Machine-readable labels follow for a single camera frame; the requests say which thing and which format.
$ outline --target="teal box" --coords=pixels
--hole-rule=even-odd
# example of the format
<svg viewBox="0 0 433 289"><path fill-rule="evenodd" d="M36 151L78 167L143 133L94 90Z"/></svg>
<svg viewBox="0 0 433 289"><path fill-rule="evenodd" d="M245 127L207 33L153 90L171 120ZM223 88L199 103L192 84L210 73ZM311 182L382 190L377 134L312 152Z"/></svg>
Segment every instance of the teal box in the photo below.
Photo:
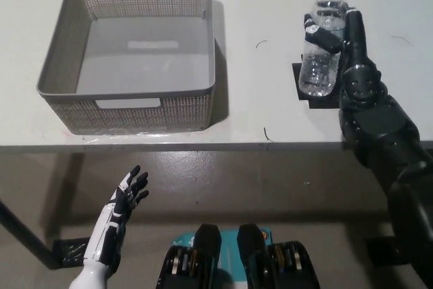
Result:
<svg viewBox="0 0 433 289"><path fill-rule="evenodd" d="M266 245L272 244L272 233L269 228L261 228L263 238ZM239 255L239 248L237 247L237 229L221 231L221 252L219 256L218 269L219 273L226 273L226 278L230 275L232 282L245 282L246 275L244 266L241 262ZM173 245L192 246L194 242L195 233L186 233L179 236L173 241Z"/></svg>

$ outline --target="robot forearm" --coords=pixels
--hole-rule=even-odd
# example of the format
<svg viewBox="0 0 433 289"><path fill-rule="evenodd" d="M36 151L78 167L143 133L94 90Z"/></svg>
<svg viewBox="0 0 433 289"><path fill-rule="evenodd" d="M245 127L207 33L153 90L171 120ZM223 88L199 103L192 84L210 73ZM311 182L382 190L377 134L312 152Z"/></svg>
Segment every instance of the robot forearm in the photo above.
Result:
<svg viewBox="0 0 433 289"><path fill-rule="evenodd" d="M128 173L102 208L84 255L84 269L70 289L106 288L107 279L116 273L126 223L132 210L149 194L147 190L142 191L147 185L147 173L138 176L133 183L139 171L140 166L136 166Z"/></svg>

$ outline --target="table leg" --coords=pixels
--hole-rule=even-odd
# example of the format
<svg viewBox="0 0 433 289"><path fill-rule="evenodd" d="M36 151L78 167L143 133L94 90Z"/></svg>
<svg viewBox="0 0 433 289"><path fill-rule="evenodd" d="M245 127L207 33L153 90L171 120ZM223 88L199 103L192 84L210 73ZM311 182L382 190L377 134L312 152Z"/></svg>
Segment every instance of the table leg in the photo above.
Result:
<svg viewBox="0 0 433 289"><path fill-rule="evenodd" d="M55 240L50 250L0 201L0 224L48 269L83 265L88 238Z"/></svg>

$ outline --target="white table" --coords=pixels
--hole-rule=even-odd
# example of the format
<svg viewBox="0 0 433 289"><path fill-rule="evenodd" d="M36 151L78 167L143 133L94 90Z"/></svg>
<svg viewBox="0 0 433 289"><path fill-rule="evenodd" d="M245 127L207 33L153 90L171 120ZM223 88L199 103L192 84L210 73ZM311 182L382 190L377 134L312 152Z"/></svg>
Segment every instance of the white table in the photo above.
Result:
<svg viewBox="0 0 433 289"><path fill-rule="evenodd" d="M228 117L201 132L110 137L71 134L36 91L62 0L0 0L0 150L340 146L338 110L310 110L298 100L292 73L303 48L303 15L314 0L215 1L216 39L227 58ZM423 143L433 146L433 114L423 109L432 99L431 0L347 1L363 12L369 55L390 93L418 126Z"/></svg>

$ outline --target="water bottle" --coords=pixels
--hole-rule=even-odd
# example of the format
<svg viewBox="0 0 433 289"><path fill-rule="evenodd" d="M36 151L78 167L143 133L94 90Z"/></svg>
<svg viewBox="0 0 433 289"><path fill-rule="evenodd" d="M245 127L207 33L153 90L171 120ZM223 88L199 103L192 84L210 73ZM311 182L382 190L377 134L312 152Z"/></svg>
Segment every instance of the water bottle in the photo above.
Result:
<svg viewBox="0 0 433 289"><path fill-rule="evenodd" d="M321 28L343 39L345 11L343 0L316 0L311 18ZM340 54L331 54L305 41L299 75L299 90L315 97L329 95L336 84Z"/></svg>

